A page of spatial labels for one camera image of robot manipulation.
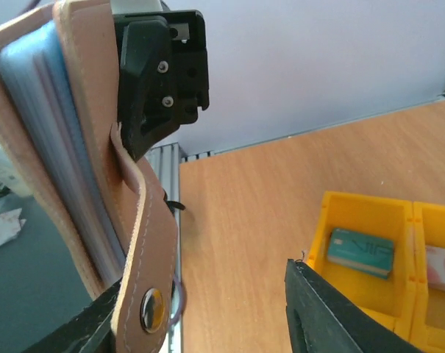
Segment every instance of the wooden tabletop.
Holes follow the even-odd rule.
[[[184,351],[291,352],[286,260],[310,248],[324,191],[445,204],[445,101],[185,163],[180,176]]]

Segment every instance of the stitching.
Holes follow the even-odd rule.
[[[64,19],[63,11],[60,11],[60,23],[61,23],[62,26],[63,26],[63,23],[64,23],[64,22],[65,22],[65,19]],[[56,31],[57,31],[57,35],[59,36],[59,41],[61,41],[61,40],[60,40],[60,33],[59,33],[59,31],[58,31],[57,26],[56,26]],[[84,251],[85,251],[85,256],[88,257],[87,250],[85,249]],[[94,283],[94,282],[96,282],[96,280],[95,280],[96,275],[95,275],[95,276],[92,276],[92,277],[89,277],[89,276],[86,274],[86,273],[88,272],[89,269],[86,269],[86,267],[84,267],[84,266],[81,264],[81,262],[80,262],[80,264],[79,264],[79,267],[82,269],[83,276],[85,277],[85,279],[87,280],[88,283]]]
[[[135,295],[135,292],[137,290],[137,284],[138,284],[138,280],[139,280],[139,277],[140,277],[140,267],[142,265],[143,246],[146,243],[147,231],[149,230],[148,225],[149,225],[149,222],[150,222],[150,215],[152,214],[152,205],[153,205],[154,193],[152,192],[151,188],[149,188],[149,193],[150,193],[149,213],[147,214],[147,218],[146,218],[146,225],[145,225],[146,230],[144,231],[143,236],[142,236],[142,244],[140,245],[140,255],[139,255],[139,265],[138,265],[137,275],[136,275],[135,280],[134,280],[134,289],[132,290],[131,302],[129,303],[129,307],[127,308],[126,321],[124,322],[124,346],[126,347],[126,350],[129,353],[131,352],[131,346],[127,342],[127,322],[128,322],[129,317],[131,315],[131,307],[134,304],[134,295]]]
[[[93,7],[103,7],[103,6],[107,6],[107,5],[106,4],[100,4],[100,5],[95,5]],[[76,13],[73,13],[72,16],[71,16],[71,23],[72,23],[71,34],[72,34],[72,41],[73,41],[73,43],[76,44],[76,56],[77,56],[78,60],[80,62],[82,62],[83,61],[82,60],[82,55],[81,55],[81,48],[82,48],[82,46],[80,45],[80,42],[76,40],[76,33],[75,33],[76,27],[73,25],[73,22],[75,21],[75,14]],[[86,97],[85,101],[90,101],[90,94],[89,94],[90,91],[89,91],[88,85],[87,85],[88,79],[86,79],[87,76],[86,76],[86,73],[85,73],[85,69],[84,69],[84,67],[82,65],[78,65],[78,66],[79,66],[79,69],[80,69],[80,73],[81,73],[82,77],[84,78],[82,80],[83,85],[81,85],[81,86],[83,88],[83,94]],[[90,111],[90,108],[89,108],[88,104],[86,104],[86,102],[85,102],[85,106],[86,106],[87,111]],[[93,130],[93,137],[94,137],[94,145],[97,146],[98,153],[99,153],[99,159],[100,159],[100,161],[102,163],[102,165],[101,165],[102,171],[104,171],[104,176],[106,177],[106,181],[107,181],[106,187],[110,188],[109,187],[109,185],[111,185],[110,172],[109,172],[109,170],[107,168],[105,168],[105,165],[104,165],[103,149],[102,149],[101,145],[99,144],[98,135],[96,133],[96,121],[91,116],[90,116],[90,120],[91,120],[91,124],[92,124],[92,127],[93,127],[92,130]],[[116,192],[114,190],[110,190],[110,194],[111,194],[111,197],[113,198],[114,205],[118,206],[118,199],[116,197]],[[114,207],[114,208],[116,210],[116,213],[118,214],[119,222],[121,224],[124,224],[120,207]]]
[[[166,316],[166,321],[169,319],[168,316],[170,315],[170,310],[171,310],[171,285],[173,283],[173,271],[171,270],[171,266],[172,266],[172,264],[175,263],[175,253],[177,252],[178,229],[176,229],[176,231],[177,231],[177,236],[175,237],[175,240],[173,242],[173,251],[171,253],[171,261],[170,261],[170,268],[169,268],[170,271],[169,271],[169,276],[168,276],[168,287],[167,287],[167,298],[166,298],[166,300],[167,300],[167,303],[169,303],[169,306],[168,306],[167,313],[165,315]],[[165,338],[165,336],[166,336],[166,334],[165,335],[160,335],[160,339],[158,340],[156,346],[159,346],[162,343],[162,340]],[[157,347],[153,348],[150,351],[150,353],[155,353],[156,351],[157,351]]]

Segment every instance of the box compartment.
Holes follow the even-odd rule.
[[[445,291],[428,288],[425,244],[445,248],[445,206],[413,204],[417,296],[410,342],[431,353],[445,353]]]
[[[392,240],[394,266],[389,278],[328,261],[330,236],[336,227]],[[307,264],[364,313],[409,339],[417,281],[411,202],[326,192]]]

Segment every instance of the teal box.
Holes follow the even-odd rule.
[[[394,262],[394,242],[347,229],[332,232],[327,259],[386,279]]]

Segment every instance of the leather wallet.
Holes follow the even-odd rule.
[[[0,50],[53,20],[88,156],[104,206],[127,251],[111,321],[116,351],[157,352],[168,329],[177,224],[165,192],[145,158],[134,162],[122,146],[117,122],[119,64],[109,0],[67,0],[30,11],[0,26]],[[33,146],[0,80],[0,143],[19,174],[57,226],[92,298],[107,286]],[[162,324],[143,329],[146,293],[163,300]]]

